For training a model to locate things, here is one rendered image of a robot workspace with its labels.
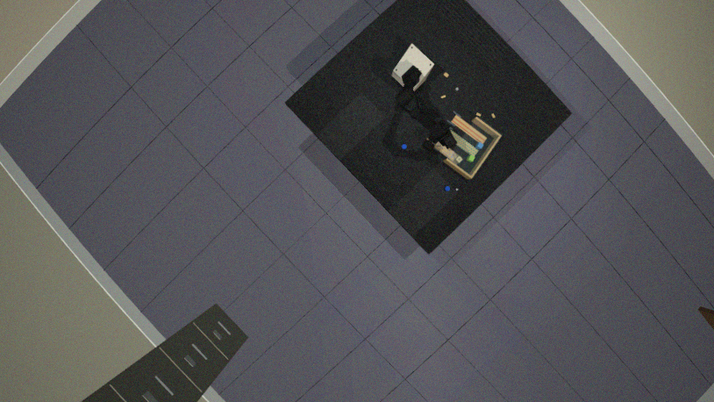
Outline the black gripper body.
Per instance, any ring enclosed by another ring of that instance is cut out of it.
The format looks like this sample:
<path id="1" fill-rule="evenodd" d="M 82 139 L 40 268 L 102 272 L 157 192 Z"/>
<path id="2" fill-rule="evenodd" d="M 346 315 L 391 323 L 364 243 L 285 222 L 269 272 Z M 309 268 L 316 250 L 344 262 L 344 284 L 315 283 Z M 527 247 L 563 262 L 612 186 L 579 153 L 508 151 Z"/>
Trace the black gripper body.
<path id="1" fill-rule="evenodd" d="M 445 121 L 445 120 L 444 120 Z M 450 127 L 450 125 L 445 121 L 445 123 Z M 423 142 L 422 146 L 426 148 L 428 151 L 431 151 L 435 146 L 432 143 L 436 143 L 437 141 L 431 137 L 429 140 L 426 140 Z"/>

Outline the tan strip with teal polka dots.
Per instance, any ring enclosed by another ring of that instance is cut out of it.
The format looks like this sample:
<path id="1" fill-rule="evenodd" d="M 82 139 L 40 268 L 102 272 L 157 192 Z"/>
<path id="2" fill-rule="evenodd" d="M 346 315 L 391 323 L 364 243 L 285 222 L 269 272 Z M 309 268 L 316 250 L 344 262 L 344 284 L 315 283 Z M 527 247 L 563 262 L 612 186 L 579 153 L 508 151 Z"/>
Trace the tan strip with teal polka dots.
<path id="1" fill-rule="evenodd" d="M 461 137 L 460 137 L 458 134 L 456 134 L 453 130 L 451 130 L 451 133 L 452 133 L 452 135 L 454 136 L 454 138 L 456 139 L 457 144 L 458 144 L 458 142 L 459 142 L 459 140 L 461 139 Z M 456 144 L 456 145 L 457 145 L 457 144 Z"/>

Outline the tan flat strip with red lines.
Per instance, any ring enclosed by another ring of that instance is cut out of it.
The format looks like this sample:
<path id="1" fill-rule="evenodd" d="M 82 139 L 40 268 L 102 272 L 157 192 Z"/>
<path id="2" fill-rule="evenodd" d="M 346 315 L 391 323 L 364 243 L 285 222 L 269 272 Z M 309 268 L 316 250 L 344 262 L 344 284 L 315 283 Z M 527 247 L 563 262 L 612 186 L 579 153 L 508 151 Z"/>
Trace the tan flat strip with red lines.
<path id="1" fill-rule="evenodd" d="M 469 125 L 467 122 L 465 122 L 464 120 L 462 120 L 461 118 L 459 118 L 457 115 L 456 115 L 455 117 L 453 117 L 453 119 L 451 120 L 451 122 L 452 122 L 454 125 L 456 125 L 457 127 L 459 127 L 464 133 L 465 133 L 465 132 L 467 131 L 467 129 L 470 127 L 470 125 Z"/>

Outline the tan strip with blue dots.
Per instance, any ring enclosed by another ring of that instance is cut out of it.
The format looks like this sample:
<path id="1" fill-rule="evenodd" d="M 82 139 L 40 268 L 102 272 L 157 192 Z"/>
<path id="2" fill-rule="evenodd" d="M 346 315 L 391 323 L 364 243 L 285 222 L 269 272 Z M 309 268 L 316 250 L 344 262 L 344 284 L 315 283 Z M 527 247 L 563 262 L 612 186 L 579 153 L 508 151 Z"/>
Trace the tan strip with blue dots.
<path id="1" fill-rule="evenodd" d="M 434 147 L 435 149 L 440 151 L 446 157 L 448 157 L 453 152 L 453 150 L 450 148 L 447 149 L 446 147 L 442 147 L 442 145 L 439 142 L 437 142 L 437 144 L 433 144 L 433 145 L 435 146 Z"/>

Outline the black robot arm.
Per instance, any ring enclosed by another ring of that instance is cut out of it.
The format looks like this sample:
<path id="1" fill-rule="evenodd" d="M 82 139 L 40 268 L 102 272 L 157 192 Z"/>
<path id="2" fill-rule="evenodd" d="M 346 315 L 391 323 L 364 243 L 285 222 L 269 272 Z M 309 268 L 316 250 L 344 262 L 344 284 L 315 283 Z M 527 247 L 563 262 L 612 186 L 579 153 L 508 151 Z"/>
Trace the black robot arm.
<path id="1" fill-rule="evenodd" d="M 422 73 L 414 65 L 409 68 L 409 70 L 404 75 L 402 75 L 404 86 L 402 92 L 396 96 L 396 101 L 398 102 L 402 111 L 407 112 L 411 118 L 414 118 L 417 122 L 427 128 L 430 131 L 430 135 L 437 142 L 439 142 L 442 147 L 446 147 L 447 149 L 449 149 L 450 147 L 453 147 L 457 144 L 457 141 L 452 135 L 449 126 L 445 123 L 443 119 L 440 121 L 434 121 L 426 113 L 424 113 L 419 106 L 418 96 L 414 92 L 413 87 L 417 83 L 419 83 L 419 78 L 421 75 Z M 416 107 L 413 108 L 411 111 L 405 109 L 404 106 L 407 105 L 411 101 L 411 99 L 414 98 Z"/>

